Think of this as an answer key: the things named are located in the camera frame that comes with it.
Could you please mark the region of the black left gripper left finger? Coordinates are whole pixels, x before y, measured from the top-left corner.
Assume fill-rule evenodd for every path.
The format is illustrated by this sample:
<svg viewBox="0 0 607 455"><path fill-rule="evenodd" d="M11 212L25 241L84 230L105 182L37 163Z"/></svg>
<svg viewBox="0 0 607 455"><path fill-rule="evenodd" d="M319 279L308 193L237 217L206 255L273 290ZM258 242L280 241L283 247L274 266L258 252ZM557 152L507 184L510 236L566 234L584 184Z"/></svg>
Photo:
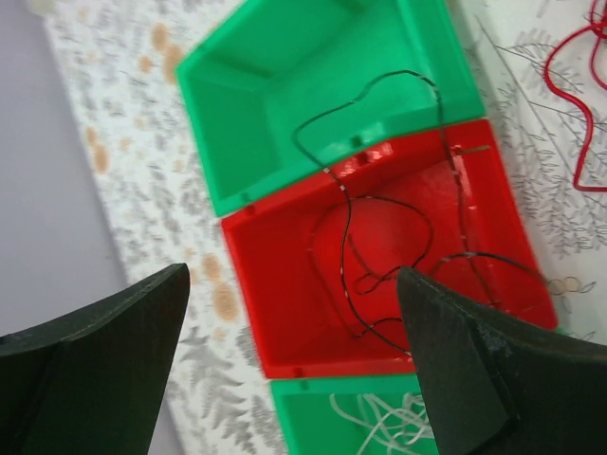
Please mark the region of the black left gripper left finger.
<svg viewBox="0 0 607 455"><path fill-rule="evenodd" d="M4 454L145 454L191 289L171 264L1 338Z"/></svg>

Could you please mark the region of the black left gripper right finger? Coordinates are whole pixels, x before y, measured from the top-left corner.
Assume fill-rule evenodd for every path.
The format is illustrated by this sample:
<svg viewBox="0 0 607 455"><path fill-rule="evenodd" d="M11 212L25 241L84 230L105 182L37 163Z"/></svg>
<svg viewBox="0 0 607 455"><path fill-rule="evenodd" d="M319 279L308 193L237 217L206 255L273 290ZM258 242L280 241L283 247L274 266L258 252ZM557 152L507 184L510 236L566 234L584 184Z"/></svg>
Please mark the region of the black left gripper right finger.
<svg viewBox="0 0 607 455"><path fill-rule="evenodd" d="M606 348L403 266L396 292L442 454L603 454Z"/></svg>

